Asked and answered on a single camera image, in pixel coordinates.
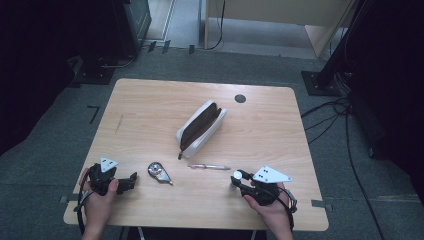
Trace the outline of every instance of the cable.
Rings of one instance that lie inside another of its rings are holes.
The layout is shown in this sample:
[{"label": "cable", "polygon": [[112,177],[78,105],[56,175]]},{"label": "cable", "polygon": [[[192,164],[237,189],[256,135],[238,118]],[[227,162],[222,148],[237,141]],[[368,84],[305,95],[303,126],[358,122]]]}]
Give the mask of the cable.
[{"label": "cable", "polygon": [[305,131],[308,131],[309,129],[312,129],[312,128],[314,128],[314,127],[316,127],[316,126],[318,126],[318,125],[320,125],[320,124],[322,124],[322,123],[324,123],[325,121],[328,121],[328,120],[330,120],[330,119],[332,119],[332,118],[334,118],[334,117],[336,117],[336,116],[338,116],[339,114],[334,114],[333,116],[331,116],[331,117],[329,117],[329,118],[326,118],[326,119],[324,119],[324,120],[322,120],[321,122],[319,122],[319,123],[316,123],[316,124],[314,124],[314,125],[312,125],[312,126],[310,126],[310,127],[308,127],[308,128],[305,128]]},{"label": "cable", "polygon": [[349,60],[347,57],[347,45],[349,42],[349,38],[350,38],[350,34],[352,32],[352,27],[354,27],[355,23],[358,20],[359,15],[362,13],[364,6],[366,5],[368,0],[364,0],[364,2],[362,3],[362,5],[360,6],[359,10],[357,11],[357,13],[355,13],[354,18],[350,21],[349,26],[348,26],[348,30],[346,31],[346,36],[344,34],[345,28],[343,28],[342,30],[342,35],[341,35],[341,39],[343,39],[344,37],[346,37],[346,40],[344,41],[344,49],[343,51],[343,57],[344,57],[344,61],[341,62],[336,68],[335,68],[335,73],[334,73],[334,77],[336,78],[336,82],[338,83],[339,86],[342,86],[343,90],[345,93],[349,92],[350,89],[348,87],[346,87],[346,84],[341,83],[340,80],[337,80],[337,73],[339,72],[339,69],[343,66],[343,65],[347,65],[351,70],[353,70],[356,66],[355,61],[353,60]]},{"label": "cable", "polygon": [[125,227],[121,228],[121,231],[119,233],[119,240],[122,240],[122,236],[124,235]]},{"label": "cable", "polygon": [[347,113],[346,114],[346,120],[345,120],[346,121],[346,147],[347,147],[347,152],[348,152],[348,155],[349,155],[350,166],[352,167],[352,171],[353,171],[353,174],[355,175],[356,182],[358,183],[359,188],[361,189],[361,192],[364,195],[365,201],[367,202],[368,208],[369,208],[369,210],[371,212],[371,215],[372,215],[372,218],[374,220],[374,223],[375,223],[375,225],[377,227],[378,233],[380,234],[380,238],[382,240],[384,240],[385,238],[384,238],[384,235],[383,235],[383,231],[381,230],[380,224],[377,221],[377,217],[375,216],[374,210],[373,210],[373,208],[371,206],[371,203],[370,203],[370,201],[368,199],[367,193],[365,192],[365,189],[362,186],[361,181],[359,180],[358,174],[356,172],[355,165],[353,165],[352,153],[350,151],[350,138],[349,138],[348,118],[349,118],[349,114]]},{"label": "cable", "polygon": [[90,171],[91,171],[91,168],[85,173],[85,175],[84,175],[84,177],[81,181],[80,190],[79,190],[79,193],[78,193],[78,206],[75,207],[75,209],[74,209],[74,211],[77,212],[78,225],[79,225],[79,228],[80,228],[81,235],[83,235],[84,231],[85,231],[85,226],[84,226],[84,223],[83,223],[82,211],[81,211],[81,208],[84,205],[84,203],[81,202],[81,198],[82,198],[82,192],[84,190],[84,184],[85,184],[85,182],[87,182],[88,173]]},{"label": "cable", "polygon": [[277,196],[277,201],[280,202],[283,205],[284,209],[286,210],[287,216],[289,217],[290,230],[293,231],[293,228],[294,228],[293,213],[295,213],[297,211],[297,207],[296,207],[297,200],[293,199],[293,196],[291,195],[290,192],[288,192],[287,189],[282,189],[280,187],[278,187],[278,189],[279,189],[280,193],[284,192],[289,197],[289,206],[290,207],[287,206],[287,204],[285,204],[284,201],[281,200],[278,196]]},{"label": "cable", "polygon": [[336,72],[334,78],[336,79],[337,84],[339,87],[345,92],[345,94],[348,94],[351,89],[348,86],[348,81],[352,77],[352,74],[346,73],[346,72]]},{"label": "cable", "polygon": [[212,48],[206,48],[205,50],[213,50],[221,43],[221,41],[222,41],[222,26],[223,26],[223,22],[224,22],[224,12],[225,12],[225,0],[224,0],[224,3],[222,4],[221,26],[218,24],[221,36],[219,37],[219,40],[218,40],[218,42],[216,43],[215,46],[213,46]]},{"label": "cable", "polygon": [[[99,58],[99,59],[98,59],[98,61],[100,62],[100,61],[102,61],[102,60],[104,60],[104,59],[105,59],[105,58]],[[116,66],[105,66],[105,65],[100,65],[100,66],[101,66],[102,68],[123,68],[123,67],[126,67],[126,66],[130,65],[130,64],[134,61],[134,59],[135,59],[135,56],[133,56],[129,62],[127,62],[127,63],[125,63],[125,64],[123,64],[123,65],[116,65]]]},{"label": "cable", "polygon": [[[317,140],[322,135],[324,135],[324,133],[326,133],[331,128],[331,126],[333,126],[334,122],[339,118],[340,115],[346,115],[347,109],[349,108],[350,104],[349,104],[347,98],[339,98],[336,101],[326,102],[326,103],[323,103],[323,104],[321,104],[321,105],[319,105],[317,107],[314,107],[314,108],[306,111],[305,113],[303,113],[301,115],[301,117],[304,118],[307,115],[309,115],[309,114],[317,111],[318,109],[320,109],[320,108],[322,108],[324,106],[333,106],[333,110],[334,110],[334,112],[336,112],[336,114],[333,115],[333,116],[331,116],[331,117],[329,117],[329,118],[326,118],[326,119],[320,121],[319,123],[316,123],[316,124],[314,124],[314,125],[306,128],[305,131],[307,131],[309,129],[312,129],[312,128],[314,128],[314,127],[316,127],[316,126],[318,126],[318,125],[320,125],[320,124],[324,123],[325,121],[328,121],[328,120],[330,120],[332,118],[334,118],[334,119],[333,119],[333,121],[331,121],[330,125],[327,126],[327,128],[321,134],[319,134],[317,137],[315,137],[314,139],[312,139],[311,141],[309,141],[308,144],[313,143],[315,140]],[[337,106],[342,106],[343,107],[343,110],[342,111],[338,110],[337,109]]]},{"label": "cable", "polygon": [[318,138],[320,138],[324,133],[326,133],[328,131],[328,129],[330,129],[331,126],[333,126],[334,122],[339,118],[339,115],[337,115],[337,117],[331,122],[331,124],[320,134],[318,135],[316,138],[312,139],[311,141],[308,142],[308,144],[313,143],[315,140],[317,140]]}]

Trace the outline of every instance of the wooden table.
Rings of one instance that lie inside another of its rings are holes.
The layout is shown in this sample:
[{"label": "wooden table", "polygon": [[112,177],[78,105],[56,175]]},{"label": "wooden table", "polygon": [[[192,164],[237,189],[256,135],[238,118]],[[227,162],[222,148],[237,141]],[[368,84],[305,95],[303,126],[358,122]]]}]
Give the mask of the wooden table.
[{"label": "wooden table", "polygon": [[[337,30],[347,27],[356,0],[229,0],[224,18],[305,25],[312,48],[320,57]],[[205,48],[209,18],[221,18],[224,0],[206,1]]]},{"label": "wooden table", "polygon": [[[246,102],[234,97],[243,94]],[[178,160],[175,134],[208,99],[227,108],[222,126],[190,159]],[[239,189],[230,189],[237,169],[256,173],[268,165],[293,178],[286,183],[298,200],[295,230],[328,227],[294,92],[286,87],[174,81],[118,80],[82,170],[104,156],[119,162],[115,177],[138,172],[136,186],[117,198],[109,221],[119,226],[211,229],[266,229]],[[147,173],[162,163],[174,186]],[[193,170],[188,163],[228,165],[232,169]],[[78,193],[78,183],[74,193]],[[64,221],[77,224],[70,202]]]}]

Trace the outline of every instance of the metal pen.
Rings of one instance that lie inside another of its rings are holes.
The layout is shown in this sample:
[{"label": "metal pen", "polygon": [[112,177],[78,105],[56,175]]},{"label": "metal pen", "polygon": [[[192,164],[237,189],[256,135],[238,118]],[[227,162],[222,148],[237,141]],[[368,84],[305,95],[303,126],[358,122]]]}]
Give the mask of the metal pen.
[{"label": "metal pen", "polygon": [[211,164],[189,164],[187,167],[192,169],[214,169],[214,170],[230,170],[231,168],[224,165],[211,165]]}]

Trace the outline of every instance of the black round hole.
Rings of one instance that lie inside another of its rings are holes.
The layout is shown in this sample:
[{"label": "black round hole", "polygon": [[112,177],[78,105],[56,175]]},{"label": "black round hole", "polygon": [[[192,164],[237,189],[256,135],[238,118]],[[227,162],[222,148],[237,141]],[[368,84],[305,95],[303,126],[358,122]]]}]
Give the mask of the black round hole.
[{"label": "black round hole", "polygon": [[246,102],[246,97],[242,94],[237,94],[234,99],[236,100],[236,102],[238,103],[244,103]]}]

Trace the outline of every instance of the hand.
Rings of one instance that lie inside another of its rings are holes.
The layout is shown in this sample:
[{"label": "hand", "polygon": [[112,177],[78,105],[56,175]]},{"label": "hand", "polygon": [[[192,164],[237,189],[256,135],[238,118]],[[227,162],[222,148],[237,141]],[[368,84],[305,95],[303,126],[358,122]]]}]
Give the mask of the hand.
[{"label": "hand", "polygon": [[[283,183],[277,183],[277,186],[285,189]],[[280,193],[279,198],[283,200],[287,206],[289,205],[289,197],[287,194]],[[293,239],[293,235],[290,230],[289,217],[283,204],[276,200],[271,205],[260,206],[258,202],[249,195],[244,195],[244,199],[253,210],[261,215],[262,220],[277,239]]]},{"label": "hand", "polygon": [[[80,185],[87,171],[88,168],[82,173]],[[84,191],[90,191],[90,195],[84,203],[87,223],[82,239],[100,239],[106,223],[109,221],[112,214],[118,185],[118,179],[113,179],[109,184],[107,194],[105,196],[100,196],[95,192],[92,193],[90,182],[87,181],[84,183],[83,189]]]}]

